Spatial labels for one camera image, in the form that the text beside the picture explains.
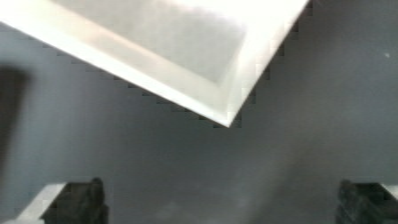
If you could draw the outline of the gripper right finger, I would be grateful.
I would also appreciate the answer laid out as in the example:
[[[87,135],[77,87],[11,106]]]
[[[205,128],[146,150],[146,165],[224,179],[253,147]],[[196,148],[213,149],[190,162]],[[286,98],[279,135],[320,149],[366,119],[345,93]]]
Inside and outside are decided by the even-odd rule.
[[[336,224],[398,224],[398,184],[343,180]]]

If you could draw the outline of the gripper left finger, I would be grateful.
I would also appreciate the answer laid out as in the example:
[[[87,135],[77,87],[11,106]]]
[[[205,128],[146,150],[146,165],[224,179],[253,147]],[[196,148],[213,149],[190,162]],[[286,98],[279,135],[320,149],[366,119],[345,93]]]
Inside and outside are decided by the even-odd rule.
[[[11,224],[109,224],[102,179],[48,184]]]

